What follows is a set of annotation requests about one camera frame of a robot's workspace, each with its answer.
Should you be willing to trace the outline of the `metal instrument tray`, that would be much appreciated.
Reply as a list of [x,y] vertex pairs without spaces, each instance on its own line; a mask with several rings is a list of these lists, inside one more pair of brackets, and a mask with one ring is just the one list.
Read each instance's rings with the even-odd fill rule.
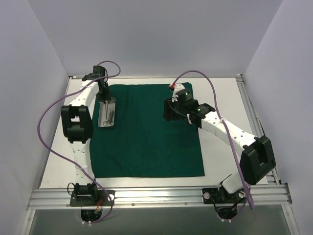
[[[99,116],[98,116],[98,127],[100,127],[100,128],[107,128],[107,127],[113,127],[114,126],[114,122],[113,122],[113,126],[103,126],[103,121],[107,120],[106,117],[105,117],[105,112],[106,112],[105,111],[105,102],[100,102]],[[110,109],[111,108],[115,109],[115,102],[116,102],[115,98],[112,97],[110,99],[110,107],[109,107],[109,111],[108,111],[108,118],[109,118]]]

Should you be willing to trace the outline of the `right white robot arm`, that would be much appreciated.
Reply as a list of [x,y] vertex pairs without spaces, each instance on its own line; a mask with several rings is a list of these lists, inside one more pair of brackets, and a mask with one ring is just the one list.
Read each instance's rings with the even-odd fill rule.
[[221,201],[230,201],[243,184],[256,185],[276,167],[268,137],[250,134],[223,118],[217,108],[207,103],[199,104],[182,84],[176,84],[170,90],[172,97],[164,101],[166,121],[186,118],[189,124],[214,134],[235,152],[238,169],[221,181],[217,190]]

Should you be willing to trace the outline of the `dark green surgical cloth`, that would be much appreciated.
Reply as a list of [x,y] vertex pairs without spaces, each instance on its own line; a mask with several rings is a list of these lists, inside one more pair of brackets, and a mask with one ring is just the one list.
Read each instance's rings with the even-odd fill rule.
[[204,167],[199,135],[185,121],[166,121],[166,84],[111,85],[116,99],[114,125],[98,126],[93,110],[89,151],[96,178],[201,177]]

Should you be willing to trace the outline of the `steel surgical scissors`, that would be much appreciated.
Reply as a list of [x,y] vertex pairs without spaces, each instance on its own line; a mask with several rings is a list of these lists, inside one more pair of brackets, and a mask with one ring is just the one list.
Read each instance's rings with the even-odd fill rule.
[[114,122],[114,113],[115,113],[115,109],[111,108],[110,109],[110,113],[109,113],[109,118],[108,118],[108,124],[110,126],[113,126],[113,122]]

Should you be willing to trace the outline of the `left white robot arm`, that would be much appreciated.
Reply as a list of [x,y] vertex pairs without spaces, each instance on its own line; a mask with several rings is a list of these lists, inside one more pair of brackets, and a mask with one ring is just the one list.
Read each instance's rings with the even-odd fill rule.
[[103,66],[94,66],[92,73],[83,77],[81,90],[76,93],[74,100],[61,107],[63,134],[70,143],[76,171],[71,197],[87,205],[94,205],[99,198],[89,152],[94,131],[89,108],[95,98],[104,104],[112,100],[107,75]]

